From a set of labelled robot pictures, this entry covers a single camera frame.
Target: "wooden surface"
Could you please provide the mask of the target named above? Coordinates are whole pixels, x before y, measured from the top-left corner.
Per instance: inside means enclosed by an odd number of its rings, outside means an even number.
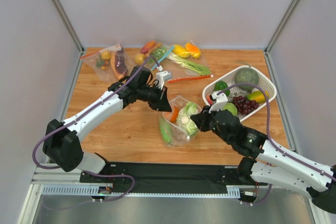
[[[89,48],[87,54],[99,50]],[[125,49],[132,58],[139,49]],[[241,66],[234,61],[244,61],[269,76],[262,51],[256,50],[202,50],[214,78],[168,83],[168,100],[183,98],[204,105],[202,91],[205,86]],[[101,82],[95,72],[83,63],[71,99],[67,118],[98,99],[110,84]],[[266,107],[243,122],[245,126],[266,132]],[[153,162],[176,164],[238,165],[238,155],[212,132],[198,133],[196,138],[182,147],[166,147],[161,139],[158,113],[148,104],[138,101],[109,117],[96,127],[83,141],[85,151],[97,152],[111,161]],[[284,127],[275,100],[271,102],[271,136],[283,146],[288,146]]]

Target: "white basket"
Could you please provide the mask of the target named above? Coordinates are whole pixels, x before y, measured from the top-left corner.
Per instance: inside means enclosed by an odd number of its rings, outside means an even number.
[[[202,93],[202,97],[204,102],[207,105],[210,105],[207,100],[206,100],[206,96],[208,94],[211,94],[212,92],[214,92],[215,89],[215,84],[217,81],[225,81],[227,83],[227,85],[230,87],[231,85],[235,84],[235,75],[236,72],[241,69],[241,68],[249,68],[249,66],[241,66],[238,67],[234,70],[232,70],[231,72],[223,75],[222,77],[218,78],[217,80],[213,81],[212,83],[210,83],[208,86],[206,86],[203,89],[203,93]],[[269,101],[272,101],[275,96],[277,95],[277,89],[275,88],[274,84],[263,74],[261,73],[258,69],[251,67],[252,69],[256,70],[258,75],[259,75],[259,84],[258,86],[261,87],[263,90],[267,91],[269,93]],[[244,91],[242,89],[240,89],[239,87],[234,87],[230,89],[230,92],[233,93],[245,93],[247,94],[247,91]],[[257,108],[255,111],[251,112],[248,115],[242,115],[238,112],[238,117],[240,119],[240,121],[242,122],[243,120],[249,118],[250,116],[252,116],[254,113],[256,113],[257,111],[261,110],[261,108],[266,106],[266,102],[264,102],[263,104],[261,104],[259,106],[259,108]]]

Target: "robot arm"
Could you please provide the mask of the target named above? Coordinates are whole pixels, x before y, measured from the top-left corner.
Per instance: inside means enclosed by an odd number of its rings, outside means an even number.
[[[96,102],[78,114],[63,122],[54,119],[48,124],[46,135],[64,125],[69,125],[46,139],[43,145],[43,152],[64,171],[69,172],[78,168],[104,174],[104,168],[108,162],[98,154],[83,152],[80,143],[106,118],[136,100],[148,102],[149,107],[156,111],[172,111],[167,99],[167,87],[164,86],[164,81],[171,78],[171,73],[162,71],[162,68],[159,69],[154,81],[155,85],[150,86],[147,84],[150,81],[150,70],[142,68],[137,74],[138,68],[134,67],[130,74],[130,76],[135,75],[134,78],[116,95],[112,96],[129,77],[112,84]]]
[[[227,102],[223,93],[213,99],[214,105],[203,107],[202,112],[192,115],[191,119],[200,131],[212,131],[244,156],[237,169],[240,180],[293,190],[311,198],[317,207],[336,214],[336,172],[333,167],[311,161],[271,142],[267,135],[243,126],[229,111],[218,110]]]

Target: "grapes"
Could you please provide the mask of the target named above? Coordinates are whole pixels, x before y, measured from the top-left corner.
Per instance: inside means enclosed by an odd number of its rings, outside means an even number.
[[[246,97],[241,95],[238,97],[233,97],[233,104],[236,106],[237,111],[241,115],[248,115],[260,106],[260,104],[255,100],[248,100]]]

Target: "gray wall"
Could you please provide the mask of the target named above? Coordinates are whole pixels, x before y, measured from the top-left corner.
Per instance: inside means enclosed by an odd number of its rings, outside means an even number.
[[[79,53],[50,0],[0,7],[0,222],[16,223],[35,170],[31,152],[60,116]]]
[[[264,48],[291,0],[60,0],[84,46]]]
[[[302,0],[271,52],[299,153],[328,165],[336,164],[335,45],[336,0]]]

